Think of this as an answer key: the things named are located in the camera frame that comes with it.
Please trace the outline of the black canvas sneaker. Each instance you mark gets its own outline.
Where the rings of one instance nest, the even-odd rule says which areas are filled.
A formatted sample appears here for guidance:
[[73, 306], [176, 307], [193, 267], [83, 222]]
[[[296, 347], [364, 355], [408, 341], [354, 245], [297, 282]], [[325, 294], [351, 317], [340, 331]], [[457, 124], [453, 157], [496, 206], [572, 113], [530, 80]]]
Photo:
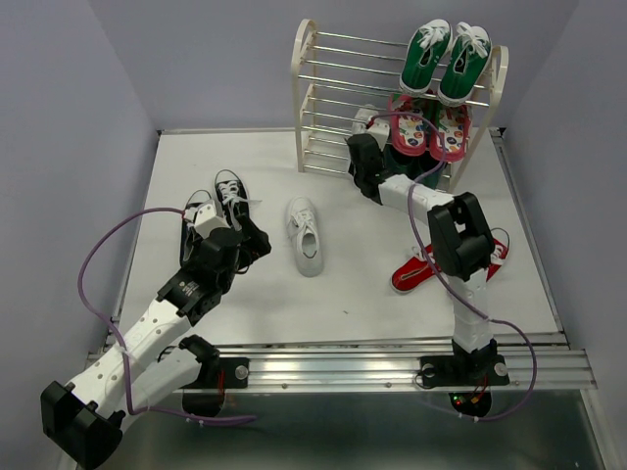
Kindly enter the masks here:
[[243, 180], [231, 169], [221, 169], [215, 176], [217, 201], [226, 221], [236, 230], [241, 229], [240, 215], [250, 215], [250, 206], [261, 201], [249, 196]]
[[187, 200], [181, 225], [179, 264], [183, 266], [190, 258], [197, 240], [202, 239], [194, 230], [193, 222], [197, 209], [208, 201], [214, 201], [208, 190], [195, 191]]

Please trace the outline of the right green canvas sneaker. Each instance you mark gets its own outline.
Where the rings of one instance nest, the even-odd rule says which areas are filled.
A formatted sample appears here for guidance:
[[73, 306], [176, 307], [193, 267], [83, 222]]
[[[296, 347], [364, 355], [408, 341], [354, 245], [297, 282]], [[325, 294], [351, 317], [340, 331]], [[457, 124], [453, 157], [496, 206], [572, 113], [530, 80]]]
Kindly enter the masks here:
[[492, 40], [486, 29], [459, 22], [449, 64], [437, 91], [439, 101], [447, 107], [458, 107], [468, 100], [491, 53]]

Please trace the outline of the white sneaker with grey mesh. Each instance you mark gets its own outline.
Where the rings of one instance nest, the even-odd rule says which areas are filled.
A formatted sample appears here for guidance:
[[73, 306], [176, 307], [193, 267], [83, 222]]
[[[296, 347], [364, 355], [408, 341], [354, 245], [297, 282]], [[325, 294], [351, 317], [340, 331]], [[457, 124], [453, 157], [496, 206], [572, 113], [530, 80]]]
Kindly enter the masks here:
[[366, 125], [370, 119], [377, 114], [377, 110], [372, 105], [364, 105], [358, 108], [354, 120], [352, 121], [352, 133], [362, 134], [366, 133]]

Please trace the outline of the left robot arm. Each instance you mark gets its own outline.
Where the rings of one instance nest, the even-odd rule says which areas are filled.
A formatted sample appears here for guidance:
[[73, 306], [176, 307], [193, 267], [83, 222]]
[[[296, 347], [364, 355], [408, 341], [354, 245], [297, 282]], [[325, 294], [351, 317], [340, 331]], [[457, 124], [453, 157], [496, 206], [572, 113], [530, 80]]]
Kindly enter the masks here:
[[83, 469], [96, 469], [120, 445], [123, 428], [174, 390], [211, 384], [216, 347], [190, 329], [215, 308], [236, 274], [268, 255], [268, 236], [250, 219], [198, 239], [189, 258], [137, 322], [91, 366], [41, 393], [44, 434]]

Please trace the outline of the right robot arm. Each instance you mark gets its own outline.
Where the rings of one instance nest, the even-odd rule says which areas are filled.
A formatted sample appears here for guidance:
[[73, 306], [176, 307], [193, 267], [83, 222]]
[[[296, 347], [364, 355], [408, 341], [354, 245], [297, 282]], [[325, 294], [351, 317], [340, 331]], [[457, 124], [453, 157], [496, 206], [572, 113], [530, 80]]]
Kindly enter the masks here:
[[445, 276], [453, 298], [453, 353], [419, 359], [426, 388], [474, 386], [495, 373], [497, 342], [487, 307], [487, 274], [495, 241], [477, 198], [431, 189], [384, 166], [375, 138], [357, 134], [347, 139], [349, 173], [361, 193], [373, 202], [410, 216], [410, 222], [427, 225], [431, 252], [438, 274]]

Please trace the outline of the aluminium mounting rail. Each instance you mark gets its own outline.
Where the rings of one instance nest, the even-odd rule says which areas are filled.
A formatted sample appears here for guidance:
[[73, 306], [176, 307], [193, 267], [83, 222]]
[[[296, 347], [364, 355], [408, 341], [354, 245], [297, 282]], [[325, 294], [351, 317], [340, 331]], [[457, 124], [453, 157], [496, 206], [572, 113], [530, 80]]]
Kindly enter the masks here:
[[221, 348], [203, 366], [179, 348], [154, 354], [153, 363], [131, 375], [138, 405], [178, 390], [208, 393], [332, 394], [589, 390], [597, 383], [587, 355], [564, 345], [504, 345], [502, 357], [473, 378], [452, 367], [444, 344], [323, 345], [297, 348]]

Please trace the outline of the right pink patterned slipper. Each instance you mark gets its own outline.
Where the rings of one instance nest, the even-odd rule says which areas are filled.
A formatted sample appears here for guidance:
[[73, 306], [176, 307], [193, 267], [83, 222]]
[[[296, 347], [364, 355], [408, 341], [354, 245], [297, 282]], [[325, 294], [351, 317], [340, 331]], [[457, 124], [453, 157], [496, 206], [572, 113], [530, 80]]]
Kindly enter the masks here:
[[437, 128], [430, 133], [429, 153], [436, 160], [444, 155], [447, 163], [461, 161], [465, 155], [471, 127], [471, 111], [466, 105], [456, 108], [440, 103], [435, 106], [431, 122]]

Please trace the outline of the pink patterned slipper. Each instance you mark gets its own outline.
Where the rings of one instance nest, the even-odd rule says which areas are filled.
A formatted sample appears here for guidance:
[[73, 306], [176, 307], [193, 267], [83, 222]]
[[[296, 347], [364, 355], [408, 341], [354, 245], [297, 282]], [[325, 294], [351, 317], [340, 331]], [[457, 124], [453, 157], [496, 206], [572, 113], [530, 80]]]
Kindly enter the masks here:
[[461, 161], [465, 155], [471, 127], [471, 111], [466, 105], [456, 108], [440, 103], [435, 106], [431, 122], [437, 128], [430, 133], [429, 153], [436, 160], [444, 155], [447, 163]]
[[[409, 112], [431, 120], [433, 105], [430, 100], [413, 98], [399, 93], [393, 94], [388, 101], [390, 112]], [[393, 147], [407, 157], [420, 157], [427, 150], [430, 127], [418, 117], [389, 117], [391, 142]]]

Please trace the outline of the left green canvas sneaker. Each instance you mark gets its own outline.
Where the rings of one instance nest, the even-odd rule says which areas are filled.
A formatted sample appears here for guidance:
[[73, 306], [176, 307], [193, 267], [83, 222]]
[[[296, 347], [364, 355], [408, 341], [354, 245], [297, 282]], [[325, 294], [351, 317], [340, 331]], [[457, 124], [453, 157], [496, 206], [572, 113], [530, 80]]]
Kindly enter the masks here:
[[450, 50], [452, 40], [452, 27], [442, 19], [425, 23], [415, 31], [399, 78], [405, 94], [420, 96], [428, 90], [433, 73]]

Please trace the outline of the left pink patterned slipper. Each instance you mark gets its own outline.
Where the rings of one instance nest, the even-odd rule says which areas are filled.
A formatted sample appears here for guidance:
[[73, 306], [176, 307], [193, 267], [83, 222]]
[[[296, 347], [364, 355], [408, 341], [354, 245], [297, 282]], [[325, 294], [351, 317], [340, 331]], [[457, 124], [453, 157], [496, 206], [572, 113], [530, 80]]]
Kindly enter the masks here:
[[[388, 101], [390, 112], [409, 112], [431, 120], [433, 105], [430, 100], [413, 98], [399, 93], [393, 94]], [[389, 117], [391, 142], [393, 147], [407, 157], [420, 157], [427, 150], [430, 127], [418, 117]]]

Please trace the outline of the cream shoe rack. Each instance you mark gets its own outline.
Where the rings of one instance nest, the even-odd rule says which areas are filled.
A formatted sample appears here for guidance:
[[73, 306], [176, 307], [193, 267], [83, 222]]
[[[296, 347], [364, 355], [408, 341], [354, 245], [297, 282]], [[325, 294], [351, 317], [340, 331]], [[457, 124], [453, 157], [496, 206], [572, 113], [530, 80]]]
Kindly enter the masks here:
[[[367, 119], [359, 109], [372, 105], [374, 114], [387, 110], [388, 99], [400, 93], [407, 41], [389, 41], [337, 32], [324, 32], [309, 19], [301, 21], [291, 59], [291, 89], [297, 169], [333, 176], [348, 174], [346, 139], [353, 126]], [[466, 157], [441, 170], [438, 189], [458, 183], [501, 102], [508, 71], [509, 50], [494, 45], [487, 69], [464, 104], [473, 124]]]

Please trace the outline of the red canvas sneaker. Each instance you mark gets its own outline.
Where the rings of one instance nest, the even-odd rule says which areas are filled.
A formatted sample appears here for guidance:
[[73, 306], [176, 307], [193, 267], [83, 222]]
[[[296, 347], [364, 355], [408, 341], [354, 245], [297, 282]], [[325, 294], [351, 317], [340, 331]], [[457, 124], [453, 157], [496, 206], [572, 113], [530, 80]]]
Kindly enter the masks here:
[[412, 256], [391, 276], [392, 289], [398, 294], [408, 294], [435, 275], [432, 263], [438, 271], [440, 267], [432, 256], [432, 247], [425, 247], [426, 254], [420, 247], [412, 248]]
[[491, 254], [491, 263], [487, 272], [488, 281], [490, 281], [505, 264], [510, 247], [510, 237], [505, 229], [502, 227], [494, 227], [491, 229], [491, 232], [493, 233], [495, 250]]

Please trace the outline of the green canvas sneaker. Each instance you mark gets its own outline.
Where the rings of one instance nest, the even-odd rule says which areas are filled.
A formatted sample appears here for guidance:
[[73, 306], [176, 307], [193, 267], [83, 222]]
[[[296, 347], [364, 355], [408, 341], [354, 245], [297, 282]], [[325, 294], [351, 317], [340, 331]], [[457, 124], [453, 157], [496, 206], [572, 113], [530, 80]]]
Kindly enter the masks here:
[[452, 40], [452, 27], [442, 19], [425, 23], [415, 31], [399, 78], [405, 94], [420, 96], [428, 90], [433, 73], [450, 50]]
[[468, 100], [491, 53], [492, 40], [486, 29], [459, 22], [449, 64], [437, 91], [439, 101], [447, 107], [458, 107]]

